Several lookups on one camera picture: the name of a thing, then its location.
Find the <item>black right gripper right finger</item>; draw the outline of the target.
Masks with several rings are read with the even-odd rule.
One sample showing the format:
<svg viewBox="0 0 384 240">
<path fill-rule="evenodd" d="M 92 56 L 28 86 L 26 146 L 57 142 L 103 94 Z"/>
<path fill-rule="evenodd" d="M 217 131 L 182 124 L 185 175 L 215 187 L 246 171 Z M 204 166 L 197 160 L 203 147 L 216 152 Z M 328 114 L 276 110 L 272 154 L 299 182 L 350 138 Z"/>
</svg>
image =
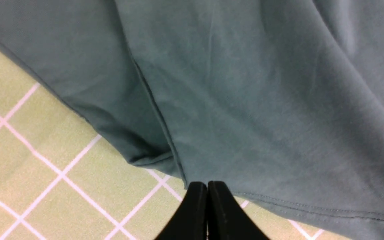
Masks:
<svg viewBox="0 0 384 240">
<path fill-rule="evenodd" d="M 247 216 L 222 181 L 208 183 L 207 225 L 209 240 L 269 239 Z"/>
</svg>

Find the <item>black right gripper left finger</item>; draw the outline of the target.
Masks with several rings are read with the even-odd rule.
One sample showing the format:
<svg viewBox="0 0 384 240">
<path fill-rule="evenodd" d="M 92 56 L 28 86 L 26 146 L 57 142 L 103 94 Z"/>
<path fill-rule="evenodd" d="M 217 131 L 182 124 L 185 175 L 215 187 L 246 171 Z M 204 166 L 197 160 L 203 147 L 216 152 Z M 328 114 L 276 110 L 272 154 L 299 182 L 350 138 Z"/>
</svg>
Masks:
<svg viewBox="0 0 384 240">
<path fill-rule="evenodd" d="M 207 239 L 207 186 L 191 182 L 179 207 L 156 240 Z"/>
</svg>

